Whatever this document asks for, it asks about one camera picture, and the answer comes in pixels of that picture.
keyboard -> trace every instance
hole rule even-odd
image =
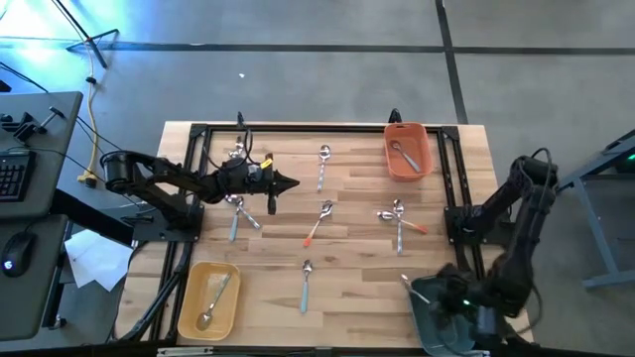
[[[24,200],[35,164],[35,152],[28,150],[0,152],[0,202]]]

white paper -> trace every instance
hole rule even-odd
[[[97,281],[109,292],[128,272],[132,248],[83,230],[64,242],[77,287]]]

wooden table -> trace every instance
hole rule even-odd
[[[159,156],[184,160],[191,122],[166,123]],[[472,201],[483,202],[497,188],[485,128],[458,126]],[[233,150],[235,133],[214,133],[215,162]],[[192,264],[227,262],[241,271],[241,291],[231,334],[213,345],[420,347],[399,274],[411,279],[435,274],[455,262],[445,237],[446,206],[437,140],[430,140],[434,171],[424,179],[396,183],[388,178],[380,134],[255,133],[251,156],[261,161],[275,155],[275,169],[301,184],[278,198],[278,213],[267,215],[265,195],[245,196],[245,208],[262,225],[254,230],[240,219],[237,239],[228,242],[233,209],[221,202],[205,207],[200,240]],[[324,189],[317,193],[320,145],[329,144],[332,157],[325,170]],[[195,158],[199,158],[200,147]],[[448,155],[453,158],[451,146]],[[453,182],[458,182],[450,159]],[[193,167],[198,167],[194,159]],[[176,191],[175,187],[165,187]],[[456,192],[457,204],[462,204]],[[404,253],[397,256],[395,224],[380,222],[375,212],[391,209],[395,198],[405,202],[406,219],[429,227],[428,235],[404,230]],[[309,248],[303,240],[318,218],[321,203],[333,201]],[[165,243],[150,243],[133,260],[116,321],[118,335],[127,332],[154,298],[166,251]],[[501,249],[483,246],[489,267]],[[302,262],[311,259],[309,311],[300,314]],[[172,310],[169,300],[164,329]],[[527,326],[524,313],[512,321]],[[531,331],[523,335],[533,340]],[[180,344],[205,344],[179,339]]]

yellow cable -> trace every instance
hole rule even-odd
[[[75,24],[68,18],[68,16],[66,15],[66,13],[60,8],[60,6],[55,2],[55,0],[51,0],[51,2],[58,8],[58,10],[60,10],[60,12],[62,13],[62,15],[64,16],[64,18],[68,21],[68,23],[70,24],[70,26],[72,27],[73,30],[75,30],[75,32],[77,33],[77,35],[79,36],[79,40],[83,43],[84,47],[86,48],[86,52],[88,53],[88,59],[90,60],[90,77],[94,76],[94,66],[93,66],[93,62],[92,62],[92,54],[90,53],[90,48],[88,47],[88,45],[86,44],[86,41],[84,40],[83,36],[81,35],[81,33],[79,32],[79,30],[75,27]],[[97,158],[97,123],[95,121],[95,118],[92,114],[92,88],[93,88],[94,84],[92,83],[88,83],[88,100],[87,100],[87,110],[88,110],[88,117],[90,117],[90,125],[92,126],[92,152],[90,153],[90,162],[88,164],[88,170],[84,170],[83,175],[80,175],[77,177],[77,180],[80,182],[84,182],[86,181],[86,179],[96,179],[96,176],[93,174],[95,171],[95,160]]]

gray floor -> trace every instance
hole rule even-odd
[[[108,0],[70,9],[98,33],[153,43],[424,45],[442,43],[433,1]],[[635,3],[614,0],[446,0],[457,46],[632,47]],[[33,26],[23,25],[29,21]],[[48,1],[14,1],[0,36],[73,39]],[[120,146],[153,154],[166,120],[384,121],[392,107],[424,123],[455,123],[443,55],[106,52],[96,69],[100,132]],[[49,90],[86,89],[84,54],[0,50],[0,59]],[[561,175],[635,125],[635,57],[457,56],[467,118],[487,128],[499,181],[519,155],[549,147]],[[9,74],[16,92],[37,88]],[[82,116],[87,119],[85,105]],[[89,155],[74,133],[69,153]],[[61,187],[97,207],[121,197],[75,181],[66,163]],[[559,197],[534,257],[544,318],[536,340],[550,347],[635,355],[635,284],[586,291],[580,281],[604,273],[584,212],[571,192]],[[116,294],[90,287],[64,295],[69,329],[0,349],[103,341]],[[530,303],[535,315],[535,302]]]

